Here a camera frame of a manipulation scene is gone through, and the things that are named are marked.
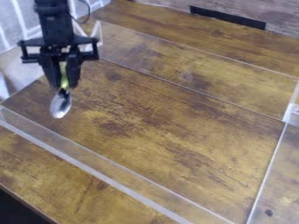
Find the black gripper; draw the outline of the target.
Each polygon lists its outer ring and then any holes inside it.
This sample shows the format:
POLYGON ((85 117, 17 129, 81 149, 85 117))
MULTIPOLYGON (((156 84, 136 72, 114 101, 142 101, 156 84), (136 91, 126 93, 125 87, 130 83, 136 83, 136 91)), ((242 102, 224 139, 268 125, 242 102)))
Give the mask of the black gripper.
POLYGON ((74 33, 67 0, 33 0, 33 10, 38 16, 41 36, 17 42, 22 63, 39 63, 50 87, 58 89, 59 62, 66 60, 69 87, 74 88, 81 61, 98 59, 98 39, 74 33))

